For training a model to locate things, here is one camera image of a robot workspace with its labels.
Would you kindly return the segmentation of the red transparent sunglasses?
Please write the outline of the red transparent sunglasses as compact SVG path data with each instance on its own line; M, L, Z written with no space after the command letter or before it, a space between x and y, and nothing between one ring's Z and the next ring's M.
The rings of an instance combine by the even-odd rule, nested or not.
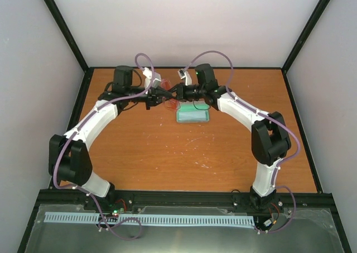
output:
M163 79L161 82L161 87L165 90L169 90L171 88L170 81L167 79ZM179 102L175 99L168 99L166 97L163 97L162 102L164 106L169 110L177 111L180 108Z

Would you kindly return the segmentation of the grey glasses case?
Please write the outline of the grey glasses case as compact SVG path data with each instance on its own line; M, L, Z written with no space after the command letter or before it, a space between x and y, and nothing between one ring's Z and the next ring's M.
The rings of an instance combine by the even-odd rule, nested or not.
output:
M209 122L209 109L210 106L205 102L181 102L178 110L176 111L177 123L203 123Z

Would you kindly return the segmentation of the light blue cleaning cloth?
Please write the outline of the light blue cleaning cloth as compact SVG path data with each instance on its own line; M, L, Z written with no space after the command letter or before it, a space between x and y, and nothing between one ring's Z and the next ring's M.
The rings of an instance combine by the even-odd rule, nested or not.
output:
M205 111L179 112L177 114L178 122L205 122L209 116Z

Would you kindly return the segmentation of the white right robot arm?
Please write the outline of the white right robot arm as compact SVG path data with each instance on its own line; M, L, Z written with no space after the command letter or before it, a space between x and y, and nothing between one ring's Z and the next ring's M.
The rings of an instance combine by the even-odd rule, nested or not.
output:
M180 69L182 83L171 91L179 101L204 100L212 108L226 113L251 134L251 150L257 161L255 180L249 190L249 203L256 211L270 204L276 193L276 177L279 165L291 148L291 140L283 116L268 113L242 100L227 86L219 85L210 64L195 67L197 84L193 84L189 72Z

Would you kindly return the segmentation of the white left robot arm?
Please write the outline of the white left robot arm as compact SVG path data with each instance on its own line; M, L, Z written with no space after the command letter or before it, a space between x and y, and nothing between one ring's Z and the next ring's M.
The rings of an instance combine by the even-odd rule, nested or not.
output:
M66 182L64 188L83 191L97 197L103 209L115 206L115 187L93 170L89 150L99 134L116 119L129 102L142 102L147 108L160 104L162 98L171 94L161 88L161 76L149 68L142 68L144 87L133 86L135 72L129 66L118 66L114 78L99 96L90 112L72 129L63 135L53 135L49 143L49 172L55 188Z

